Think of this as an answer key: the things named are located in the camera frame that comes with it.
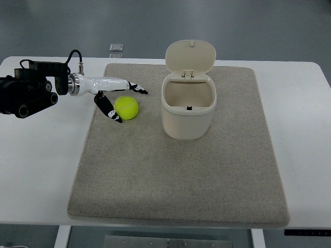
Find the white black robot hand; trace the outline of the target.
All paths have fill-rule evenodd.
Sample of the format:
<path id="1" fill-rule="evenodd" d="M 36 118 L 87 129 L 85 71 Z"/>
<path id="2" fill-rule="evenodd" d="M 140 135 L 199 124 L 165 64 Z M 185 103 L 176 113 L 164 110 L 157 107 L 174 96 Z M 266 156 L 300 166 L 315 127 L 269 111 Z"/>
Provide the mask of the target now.
<path id="1" fill-rule="evenodd" d="M 85 77 L 79 73 L 70 75 L 73 83 L 72 96 L 82 96 L 85 93 L 91 93 L 94 96 L 94 103 L 101 112 L 112 120 L 122 123 L 122 118 L 114 109 L 113 104 L 103 94 L 104 91 L 123 91 L 132 90 L 140 94 L 148 94 L 142 86 L 117 77 Z"/>

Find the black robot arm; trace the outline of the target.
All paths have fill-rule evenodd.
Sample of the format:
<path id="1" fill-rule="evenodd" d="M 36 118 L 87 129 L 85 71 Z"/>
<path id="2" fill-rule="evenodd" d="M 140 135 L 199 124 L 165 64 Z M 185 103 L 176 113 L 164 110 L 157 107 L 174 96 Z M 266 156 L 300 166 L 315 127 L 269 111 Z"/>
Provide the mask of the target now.
<path id="1" fill-rule="evenodd" d="M 59 95 L 79 89 L 78 80 L 68 66 L 74 53 L 79 56 L 79 73 L 83 74 L 78 50 L 72 50 L 64 63 L 21 60 L 14 76 L 1 78 L 1 113 L 26 118 L 55 105 Z"/>

